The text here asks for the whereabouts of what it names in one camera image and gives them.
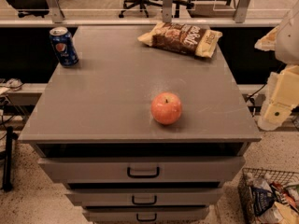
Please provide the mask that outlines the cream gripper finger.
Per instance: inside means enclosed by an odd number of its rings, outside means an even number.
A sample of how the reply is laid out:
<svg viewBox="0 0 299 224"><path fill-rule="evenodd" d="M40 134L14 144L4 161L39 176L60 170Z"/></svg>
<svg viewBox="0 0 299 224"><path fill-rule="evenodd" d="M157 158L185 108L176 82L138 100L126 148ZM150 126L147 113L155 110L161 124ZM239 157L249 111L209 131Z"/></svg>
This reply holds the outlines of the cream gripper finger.
<svg viewBox="0 0 299 224"><path fill-rule="evenodd" d="M263 108L263 118L272 124L280 125L291 114L293 106L268 102L263 105Z"/></svg>
<svg viewBox="0 0 299 224"><path fill-rule="evenodd" d="M262 38L260 38L254 45L254 48L262 51L275 50L278 27L276 26Z"/></svg>

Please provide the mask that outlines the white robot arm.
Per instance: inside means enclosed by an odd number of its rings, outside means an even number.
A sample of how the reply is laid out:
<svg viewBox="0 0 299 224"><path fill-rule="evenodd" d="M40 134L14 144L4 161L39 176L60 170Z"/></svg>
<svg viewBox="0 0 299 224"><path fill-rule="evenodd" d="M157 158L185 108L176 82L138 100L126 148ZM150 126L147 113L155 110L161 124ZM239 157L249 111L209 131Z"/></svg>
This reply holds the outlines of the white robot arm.
<svg viewBox="0 0 299 224"><path fill-rule="evenodd" d="M273 50L276 59L286 64L281 72L270 74L258 119L262 130L273 131L299 106L299 1L280 25L260 38L254 48Z"/></svg>

